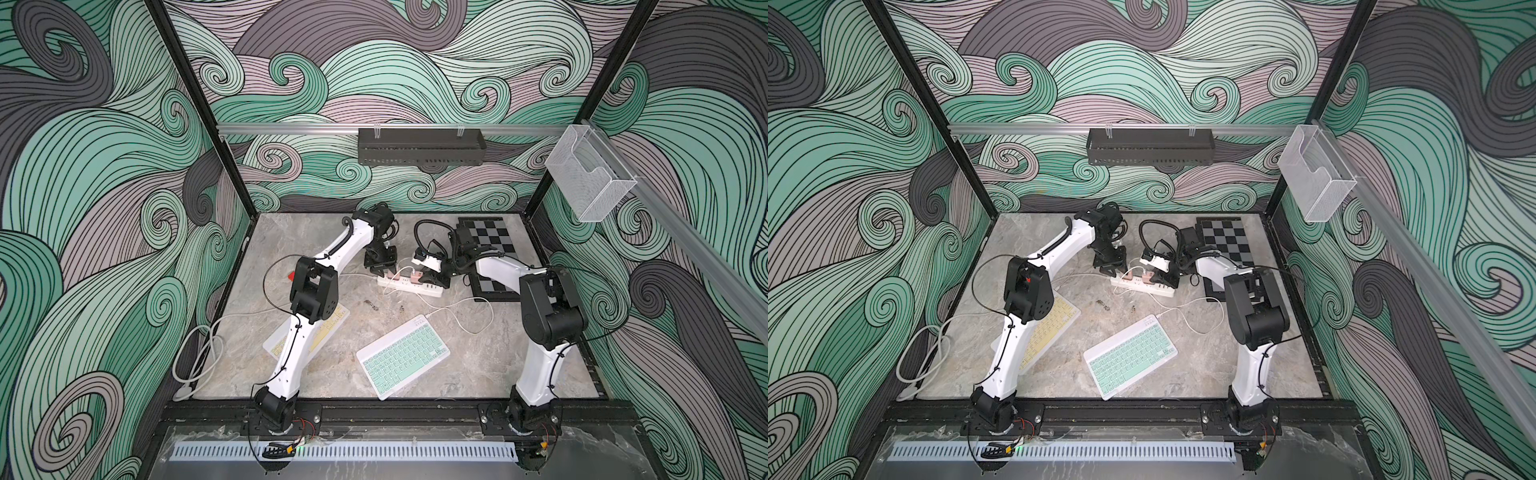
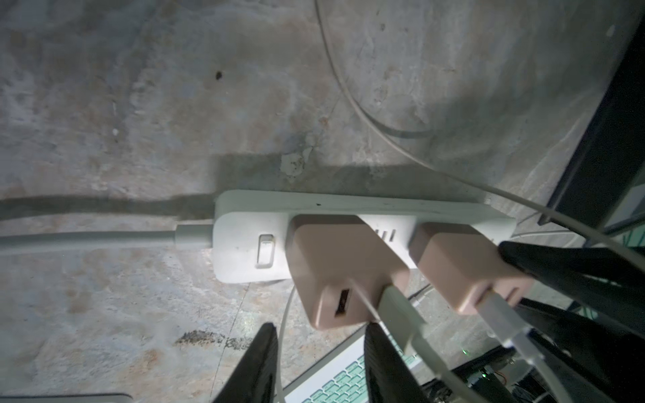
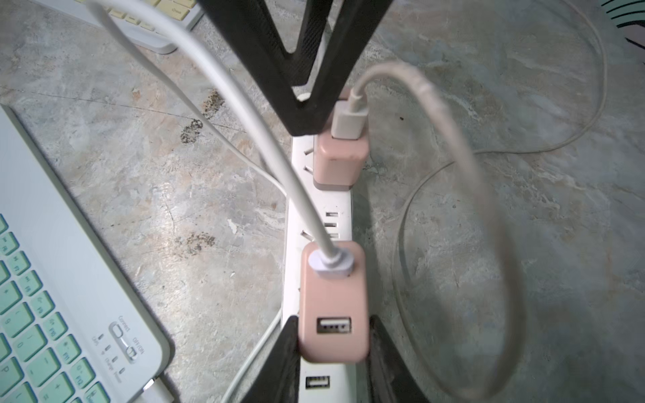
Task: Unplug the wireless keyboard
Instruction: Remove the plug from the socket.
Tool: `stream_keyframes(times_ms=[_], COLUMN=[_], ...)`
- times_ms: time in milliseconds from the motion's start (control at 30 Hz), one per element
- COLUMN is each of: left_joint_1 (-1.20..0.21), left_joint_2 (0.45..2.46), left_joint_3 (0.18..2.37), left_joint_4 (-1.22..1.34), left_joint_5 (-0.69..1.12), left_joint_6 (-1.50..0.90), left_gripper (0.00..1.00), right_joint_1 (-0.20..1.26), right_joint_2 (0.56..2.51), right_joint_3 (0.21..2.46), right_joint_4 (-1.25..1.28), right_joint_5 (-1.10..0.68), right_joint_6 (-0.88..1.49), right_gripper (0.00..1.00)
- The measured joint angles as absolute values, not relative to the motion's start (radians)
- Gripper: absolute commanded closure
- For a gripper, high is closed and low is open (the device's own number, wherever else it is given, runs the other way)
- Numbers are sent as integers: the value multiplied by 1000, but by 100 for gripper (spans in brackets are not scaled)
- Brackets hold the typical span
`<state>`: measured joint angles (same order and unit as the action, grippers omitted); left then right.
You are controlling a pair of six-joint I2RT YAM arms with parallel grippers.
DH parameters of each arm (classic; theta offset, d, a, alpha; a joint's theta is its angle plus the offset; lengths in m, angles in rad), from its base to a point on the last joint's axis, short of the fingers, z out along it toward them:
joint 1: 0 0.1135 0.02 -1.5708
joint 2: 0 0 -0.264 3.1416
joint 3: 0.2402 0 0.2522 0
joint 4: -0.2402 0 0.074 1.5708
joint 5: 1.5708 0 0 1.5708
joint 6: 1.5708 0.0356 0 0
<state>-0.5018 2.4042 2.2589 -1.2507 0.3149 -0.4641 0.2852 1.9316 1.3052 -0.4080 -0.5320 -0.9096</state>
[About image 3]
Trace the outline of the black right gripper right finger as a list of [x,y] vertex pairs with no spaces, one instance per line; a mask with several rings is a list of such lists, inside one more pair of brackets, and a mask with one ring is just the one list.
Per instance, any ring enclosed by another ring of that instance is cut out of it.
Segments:
[[368,384],[372,402],[428,403],[378,316],[370,318]]

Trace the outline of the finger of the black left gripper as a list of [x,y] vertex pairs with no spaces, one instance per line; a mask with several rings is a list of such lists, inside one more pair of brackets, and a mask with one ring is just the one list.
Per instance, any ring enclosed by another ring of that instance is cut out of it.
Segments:
[[[344,1],[336,19],[312,93],[289,113],[290,131],[319,131],[334,108],[349,74],[391,6],[390,1]],[[307,1],[297,48],[289,55],[289,85],[307,83],[322,44],[330,1]]]
[[293,52],[286,50],[264,1],[201,1],[206,16],[252,75],[287,131],[317,134],[326,119],[308,111],[293,87],[307,84],[328,16],[326,1],[307,1]]

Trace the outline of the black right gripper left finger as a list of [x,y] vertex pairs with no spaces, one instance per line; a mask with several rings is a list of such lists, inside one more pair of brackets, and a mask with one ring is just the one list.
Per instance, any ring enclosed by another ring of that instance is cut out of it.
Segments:
[[298,402],[300,361],[298,316],[291,316],[241,401]]

